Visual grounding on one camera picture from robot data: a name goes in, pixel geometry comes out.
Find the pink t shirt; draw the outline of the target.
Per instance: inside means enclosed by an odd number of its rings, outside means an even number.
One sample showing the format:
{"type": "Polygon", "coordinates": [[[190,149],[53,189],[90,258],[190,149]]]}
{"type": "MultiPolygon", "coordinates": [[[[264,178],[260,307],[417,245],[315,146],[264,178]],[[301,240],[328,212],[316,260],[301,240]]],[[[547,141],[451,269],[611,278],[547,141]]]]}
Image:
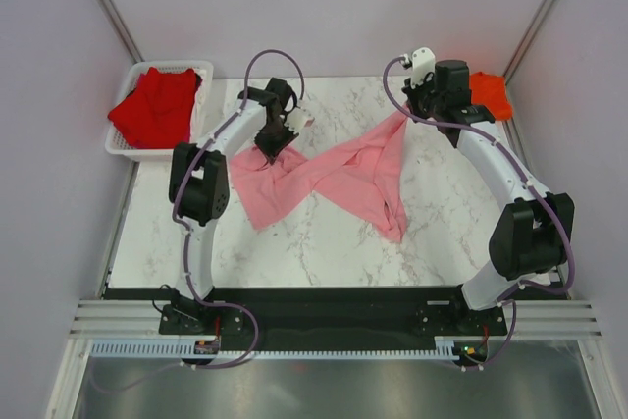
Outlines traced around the pink t shirt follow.
{"type": "Polygon", "coordinates": [[[286,217],[317,192],[371,224],[385,239],[400,243],[407,216],[400,193],[407,118],[395,112],[361,136],[306,159],[291,147],[275,163],[256,147],[230,164],[230,178],[256,230],[286,217]]]}

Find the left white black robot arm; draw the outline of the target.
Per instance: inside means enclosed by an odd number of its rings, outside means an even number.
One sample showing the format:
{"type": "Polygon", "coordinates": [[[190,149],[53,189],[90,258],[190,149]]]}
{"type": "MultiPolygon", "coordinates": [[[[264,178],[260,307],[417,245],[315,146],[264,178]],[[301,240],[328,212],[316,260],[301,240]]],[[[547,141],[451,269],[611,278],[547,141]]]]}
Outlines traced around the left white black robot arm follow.
{"type": "Polygon", "coordinates": [[[213,332],[223,307],[211,299],[214,235],[230,201],[228,161],[251,139],[264,164],[273,164],[297,137],[287,123],[296,116],[297,96],[283,79],[271,78],[263,89],[249,87],[235,110],[197,144],[180,143],[172,155],[169,199],[173,220],[183,230],[183,264],[170,303],[161,315],[162,335],[213,332]]]}

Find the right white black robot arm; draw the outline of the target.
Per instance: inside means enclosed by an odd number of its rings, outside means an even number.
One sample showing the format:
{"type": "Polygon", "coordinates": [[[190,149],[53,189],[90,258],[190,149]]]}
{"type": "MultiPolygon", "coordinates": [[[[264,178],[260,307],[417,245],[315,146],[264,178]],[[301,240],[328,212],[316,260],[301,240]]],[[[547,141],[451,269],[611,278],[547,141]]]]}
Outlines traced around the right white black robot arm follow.
{"type": "Polygon", "coordinates": [[[499,137],[497,116],[474,101],[466,62],[435,58],[428,48],[405,54],[409,71],[402,92],[414,122],[438,129],[476,169],[500,208],[489,239],[489,261],[459,288],[449,322],[460,334],[474,333],[518,289],[560,295],[575,281],[571,235],[575,204],[566,193],[541,183],[499,137]]]}

